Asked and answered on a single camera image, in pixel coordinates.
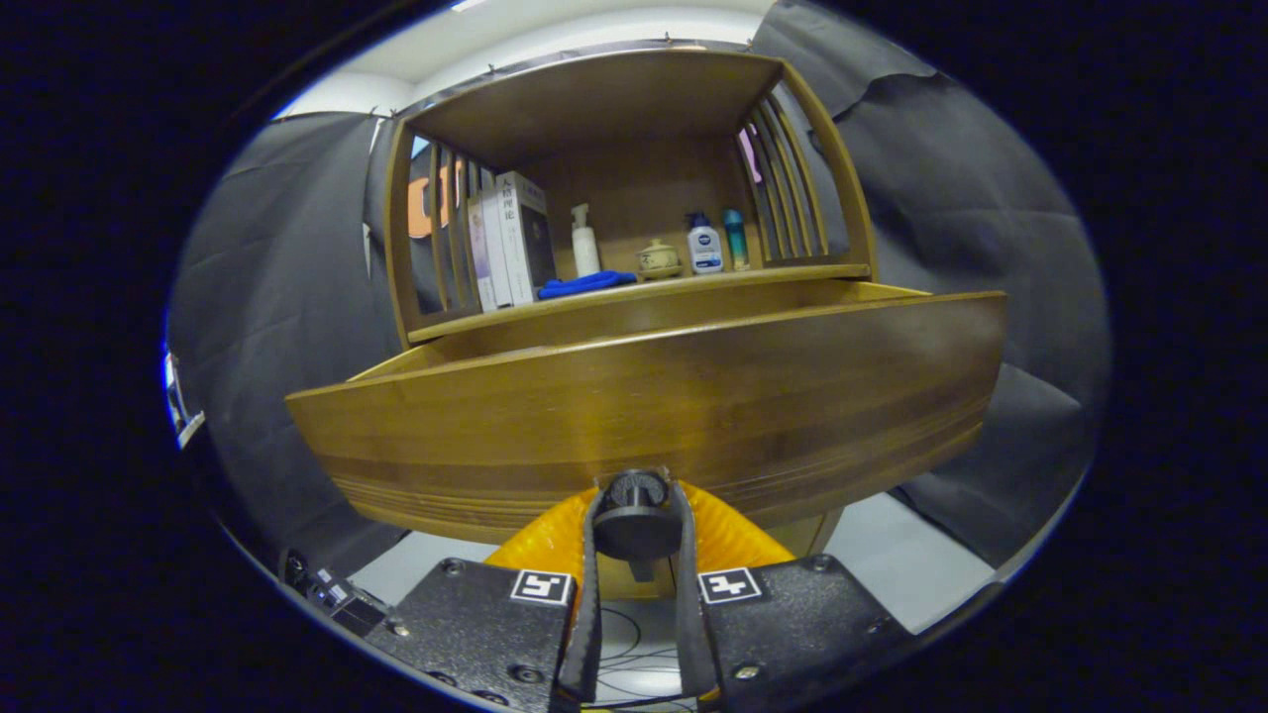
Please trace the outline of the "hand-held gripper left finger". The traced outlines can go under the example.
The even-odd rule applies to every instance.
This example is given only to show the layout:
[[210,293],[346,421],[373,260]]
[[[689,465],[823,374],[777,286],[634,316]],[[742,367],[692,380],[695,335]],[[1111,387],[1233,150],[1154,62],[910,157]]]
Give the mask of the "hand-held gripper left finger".
[[514,712],[596,695],[602,622],[596,487],[549,507],[484,559],[444,557],[366,636],[422,685]]

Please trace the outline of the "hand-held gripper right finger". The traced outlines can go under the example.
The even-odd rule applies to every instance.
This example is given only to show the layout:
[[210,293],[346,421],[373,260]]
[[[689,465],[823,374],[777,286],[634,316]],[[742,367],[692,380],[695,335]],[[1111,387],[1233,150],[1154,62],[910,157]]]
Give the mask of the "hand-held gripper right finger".
[[720,499],[672,483],[676,636],[702,704],[818,704],[896,667],[915,636],[834,556],[794,559]]

